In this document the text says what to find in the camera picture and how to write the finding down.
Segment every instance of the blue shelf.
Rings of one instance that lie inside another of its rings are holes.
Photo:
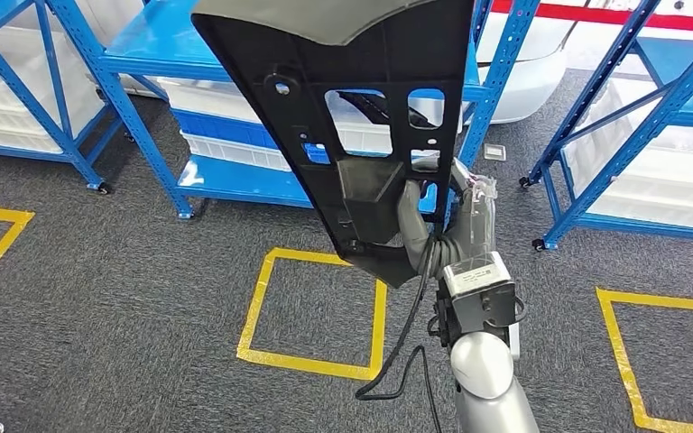
[[[693,41],[639,37],[634,50],[660,87],[680,77],[693,60]],[[693,126],[693,97],[672,123]]]
[[[190,155],[177,190],[191,197],[250,201],[294,207],[312,207],[301,184],[290,171],[270,170],[253,165]],[[429,188],[419,209],[432,213],[436,190]]]
[[[693,228],[673,226],[670,224],[651,223],[615,216],[604,216],[586,213],[577,220],[578,226],[601,230],[619,230],[624,232],[649,233],[654,235],[666,235],[687,237],[693,239]]]
[[[117,73],[231,81],[189,20],[195,3],[197,0],[151,1],[115,37],[102,62]],[[479,85],[473,43],[469,45],[465,101],[486,92]]]

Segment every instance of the robotic hand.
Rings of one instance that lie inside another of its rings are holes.
[[[436,158],[413,162],[419,170],[435,170],[436,164]],[[449,350],[458,423],[465,432],[537,432],[530,404],[513,375],[513,353],[507,345],[518,338],[510,330],[522,318],[524,306],[494,249],[495,181],[471,175],[458,160],[451,179],[457,213],[443,235],[430,243],[418,211],[419,182],[405,183],[397,216],[411,264],[424,273],[422,263],[429,263],[439,280],[439,330],[430,334],[439,336]],[[429,260],[426,254],[433,257]]]

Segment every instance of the shelf frame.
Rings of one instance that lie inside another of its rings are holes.
[[[654,72],[652,62],[646,59],[646,55],[642,55],[644,50],[641,44],[638,43],[639,31],[652,15],[658,3],[659,0],[644,0],[631,13],[615,42],[583,88],[575,104],[549,142],[549,145],[543,151],[542,156],[535,163],[529,175],[520,180],[524,187],[540,182],[545,185],[554,219],[554,224],[549,231],[542,238],[533,241],[532,244],[536,249],[557,248],[559,239],[574,226],[693,238],[693,227],[601,216],[587,212],[636,155],[646,147],[652,138],[660,134],[666,126],[693,126],[693,112],[682,110],[682,107],[693,98],[693,60],[677,77],[668,82],[663,82],[664,80]],[[628,106],[623,106],[589,126],[573,132],[578,126],[579,120],[583,118],[588,110],[591,102],[594,101],[612,75],[614,68],[629,53],[640,54],[645,65],[649,63],[647,68],[653,75],[658,88]],[[610,158],[610,161],[591,180],[583,192],[576,197],[573,189],[572,173],[564,160],[562,152],[564,147],[571,141],[589,134],[658,98],[660,98],[660,101],[647,115],[642,124],[633,131],[621,148]],[[557,161],[561,165],[562,175],[568,186],[570,200],[569,205],[565,209],[561,208],[559,194],[550,177],[550,167]]]
[[[149,135],[144,123],[142,122],[142,119],[137,114],[128,95],[124,92],[118,77],[118,74],[123,73],[135,76],[148,75],[172,78],[206,79],[215,81],[230,80],[229,76],[218,61],[213,58],[213,55],[208,58],[204,56],[203,52],[199,52],[198,55],[194,56],[198,59],[193,59],[191,61],[171,58],[165,59],[163,56],[160,58],[158,56],[151,56],[148,58],[147,56],[142,55],[143,47],[136,45],[136,43],[140,42],[132,41],[137,39],[136,36],[141,31],[153,30],[143,26],[151,25],[153,22],[157,21],[157,16],[154,16],[153,14],[159,10],[158,8],[169,8],[170,14],[172,15],[171,19],[176,23],[176,25],[182,26],[176,30],[172,28],[165,29],[165,32],[180,32],[180,38],[167,37],[163,42],[164,44],[168,44],[172,41],[174,43],[192,41],[192,34],[195,31],[191,28],[191,26],[185,27],[185,25],[187,25],[186,22],[189,21],[187,17],[180,21],[180,18],[174,18],[174,15],[188,14],[192,3],[194,2],[191,3],[189,0],[186,0],[183,2],[173,3],[149,2],[145,4],[144,9],[139,13],[139,15],[137,15],[137,17],[135,17],[126,26],[121,34],[115,37],[111,46],[107,50],[104,50],[95,39],[94,34],[89,29],[86,21],[83,19],[80,10],[75,5],[75,2],[72,0],[46,1],[54,10],[57,18],[62,23],[70,38],[73,40],[76,46],[79,47],[79,51],[89,65],[95,79],[97,82],[99,82],[100,87],[102,87],[103,92],[106,94],[106,97],[110,101],[111,105],[115,108],[115,110],[117,110],[123,119],[126,128],[139,145],[145,159],[148,161],[153,172],[155,173],[156,178],[171,198],[174,206],[177,208],[179,218],[190,218],[192,216],[192,207],[190,206],[187,197],[222,198],[251,202],[286,204],[287,206],[305,206],[303,201],[297,199],[290,203],[285,202],[287,199],[285,197],[286,194],[291,197],[296,197],[296,189],[301,188],[297,182],[291,184],[291,190],[287,193],[281,194],[280,196],[266,198],[259,197],[252,189],[238,191],[233,185],[237,179],[239,179],[238,177],[227,179],[225,184],[221,184],[221,181],[217,185],[212,184],[211,188],[206,188],[206,186],[199,185],[184,186],[180,184],[181,180],[176,180],[171,174],[169,167],[165,163],[163,157],[160,155],[158,148],[155,142],[152,140],[152,137]],[[476,32],[472,32],[472,38],[470,39],[469,43],[471,55],[469,56],[470,61],[467,64],[467,78],[465,79],[464,83],[462,99],[466,102],[474,102],[483,106],[489,105],[490,107],[486,111],[483,111],[481,107],[477,108],[476,106],[473,106],[466,112],[467,116],[479,116],[479,120],[475,123],[475,126],[467,129],[467,136],[464,139],[464,145],[459,155],[459,158],[464,158],[466,161],[469,161],[469,166],[473,162],[474,156],[477,154],[479,149],[479,145],[484,138],[484,130],[489,124],[489,119],[492,118],[495,102],[497,102],[497,98],[500,97],[501,93],[503,92],[505,79],[511,72],[519,51],[519,47],[524,39],[523,36],[527,32],[530,20],[534,16],[538,2],[539,0],[516,0],[513,2],[513,8],[506,23],[506,28],[511,30],[510,32],[504,33],[501,44],[499,45],[498,54],[495,56],[493,66],[491,66],[489,72],[489,76],[493,77],[492,81],[494,83],[501,84],[488,86],[480,84],[478,69],[476,67],[476,57],[474,56],[478,36],[476,36]],[[486,12],[489,11],[491,4],[492,0],[477,0],[476,10],[479,11],[479,14],[475,14],[474,16],[474,29],[478,28],[480,31],[481,29],[484,29]],[[507,40],[509,36],[512,36],[511,41]],[[196,167],[196,170],[199,172],[202,166],[207,163],[207,161],[193,155],[185,164],[185,167],[182,170],[182,177],[185,176],[184,173],[189,169],[190,165],[197,165],[198,167]],[[253,170],[258,169],[252,166],[244,166],[242,164],[236,164],[228,161],[222,161],[220,165],[223,165],[224,167],[221,170],[227,170],[228,172],[240,170],[250,173]]]
[[[54,42],[51,38],[51,28],[49,19],[46,14],[45,0],[22,0],[22,1],[0,1],[0,28],[9,23],[22,11],[35,5],[38,16],[39,30],[42,34],[44,50],[49,65],[51,83],[56,97],[57,107],[60,112],[60,125],[57,125],[51,118],[46,109],[30,92],[24,82],[17,76],[16,72],[6,62],[0,53],[0,77],[6,85],[12,89],[17,98],[28,108],[36,121],[46,130],[47,134],[57,145],[62,149],[61,153],[37,152],[25,149],[16,149],[6,146],[0,146],[0,155],[12,156],[19,158],[27,158],[33,160],[44,161],[59,161],[72,164],[80,175],[86,180],[87,187],[90,189],[100,189],[104,180],[94,170],[92,164],[98,158],[99,154],[105,149],[107,143],[120,127],[120,119],[117,119],[117,113],[109,109],[110,105],[105,104],[103,108],[88,122],[88,124],[79,131],[77,136],[73,137],[73,132],[70,127],[68,107],[66,103],[62,79],[60,76],[60,68],[57,63],[57,55],[54,50]],[[100,121],[106,115],[114,117],[113,121],[107,127],[107,130],[102,134],[100,139],[91,148],[91,152],[84,156],[79,150],[79,146],[88,138],[90,132],[99,125]]]

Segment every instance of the wire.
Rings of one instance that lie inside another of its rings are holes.
[[[434,242],[433,236],[430,236],[429,242],[427,243],[426,246],[426,262],[424,263],[423,266],[423,272],[421,273],[420,277],[420,283],[419,283],[419,288],[418,291],[416,292],[416,298],[413,301],[413,305],[411,306],[411,311],[408,313],[408,318],[405,320],[405,325],[402,327],[402,332],[400,333],[400,336],[397,338],[397,343],[394,345],[394,348],[392,349],[392,352],[389,354],[389,356],[386,358],[386,361],[384,361],[381,371],[378,372],[378,374],[375,376],[375,378],[367,383],[366,385],[360,387],[355,392],[355,398],[360,400],[360,401],[378,401],[378,400],[393,400],[396,399],[397,397],[400,397],[402,393],[405,391],[405,380],[408,377],[408,372],[410,371],[410,367],[412,365],[413,360],[415,359],[416,355],[418,352],[421,353],[421,360],[423,361],[423,374],[424,374],[424,382],[426,383],[426,392],[427,392],[427,397],[429,400],[429,406],[431,408],[431,416],[432,420],[434,421],[434,427],[436,428],[438,433],[442,433],[442,427],[439,424],[439,415],[437,413],[437,407],[434,404],[434,394],[432,393],[431,390],[431,381],[429,378],[429,364],[426,359],[426,350],[424,350],[423,345],[417,345],[415,348],[413,348],[413,351],[411,352],[410,357],[408,357],[408,361],[405,364],[405,369],[402,372],[402,381],[400,382],[400,388],[397,389],[396,392],[391,392],[391,393],[385,393],[385,394],[368,394],[373,388],[375,388],[381,381],[383,380],[384,376],[386,376],[386,373],[389,371],[389,368],[392,366],[394,363],[394,359],[397,358],[397,355],[400,353],[400,350],[405,344],[405,339],[408,336],[408,333],[411,331],[411,326],[413,324],[413,320],[416,317],[416,313],[418,312],[420,302],[423,299],[423,293],[426,290],[426,285],[429,280],[429,276],[431,274],[431,262],[433,257],[435,256],[435,252],[437,251],[437,244]]]

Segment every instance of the white storage box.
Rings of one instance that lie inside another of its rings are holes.
[[[62,75],[65,94],[72,94],[78,86],[93,86],[86,78],[86,67],[62,33],[53,32],[55,52]],[[0,53],[14,72],[39,101],[46,101],[47,111],[57,112],[49,63],[43,48],[41,33],[37,30],[4,27],[0,29]],[[23,103],[0,77],[0,108],[26,110]]]
[[[102,109],[105,104],[98,96],[93,84],[83,79],[79,81],[79,77],[73,77],[70,74],[64,77],[65,79],[73,80],[77,83],[75,87],[70,88],[69,93],[65,94],[65,101],[68,107],[68,117],[70,126],[73,131],[73,137],[77,137],[79,132],[86,127],[90,118],[79,113],[95,113]],[[43,100],[39,100],[47,112],[54,120],[54,123],[61,129],[60,110],[57,108],[54,94],[47,95]],[[41,124],[35,119],[33,114],[25,106],[14,108],[12,106],[0,107],[0,128],[7,130],[22,130],[28,134],[43,134],[44,129]]]
[[[169,103],[176,110],[261,124],[256,112],[234,83],[179,78],[158,78],[158,83],[169,95]],[[388,154],[392,151],[389,125],[372,124],[359,110],[335,92],[327,95],[326,103],[345,149],[377,154]],[[411,98],[410,105],[425,115],[430,123],[441,124],[443,101]]]
[[[605,193],[594,202],[589,213],[693,227],[693,206],[684,206],[678,200],[652,201],[642,195]]]
[[[76,111],[69,113],[73,123],[73,133],[78,134],[99,113],[104,103],[97,95],[94,100],[79,105]],[[38,132],[25,129],[13,129],[0,127],[0,146],[13,147],[37,152],[62,153],[62,149],[49,136],[49,133],[41,128]]]
[[[590,121],[601,119],[613,111],[627,106],[637,99],[644,97],[657,86],[651,81],[633,79],[611,78],[604,93],[589,108]],[[646,106],[633,110],[611,124],[597,129],[591,136],[596,141],[596,146],[603,150],[602,154],[612,156],[620,148],[633,131],[644,121],[660,100],[656,99]],[[693,128],[686,126],[667,126],[657,137],[653,138],[648,148],[672,149],[685,152],[693,152]]]
[[[195,155],[255,165],[266,169],[291,171],[291,167],[288,166],[288,162],[285,161],[280,151],[243,143],[233,143],[218,138],[185,134],[182,131],[180,131],[180,134],[187,140],[189,151]]]

